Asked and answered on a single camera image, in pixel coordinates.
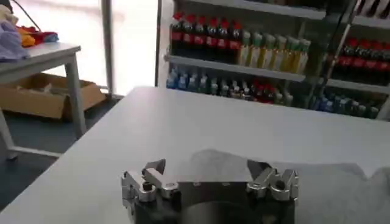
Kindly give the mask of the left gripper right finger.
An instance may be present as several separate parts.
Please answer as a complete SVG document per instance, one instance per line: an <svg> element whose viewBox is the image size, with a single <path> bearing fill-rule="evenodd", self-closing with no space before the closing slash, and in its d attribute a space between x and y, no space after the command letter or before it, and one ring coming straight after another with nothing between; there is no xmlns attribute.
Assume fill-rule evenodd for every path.
<svg viewBox="0 0 390 224"><path fill-rule="evenodd" d="M299 196L299 175L296 170L285 169L280 173L268 163L247 161L252 181L246 184L246 191L255 198L270 197L276 201L297 201Z"/></svg>

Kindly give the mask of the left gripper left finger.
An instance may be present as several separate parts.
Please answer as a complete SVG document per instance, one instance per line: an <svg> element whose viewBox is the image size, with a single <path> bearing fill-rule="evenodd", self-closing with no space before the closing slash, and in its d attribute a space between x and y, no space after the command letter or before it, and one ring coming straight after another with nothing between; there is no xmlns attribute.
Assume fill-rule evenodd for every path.
<svg viewBox="0 0 390 224"><path fill-rule="evenodd" d="M135 203L154 203L157 198L180 207L179 183L164 176L165 159L147 162L141 172L125 171L121 177L122 205L129 210Z"/></svg>

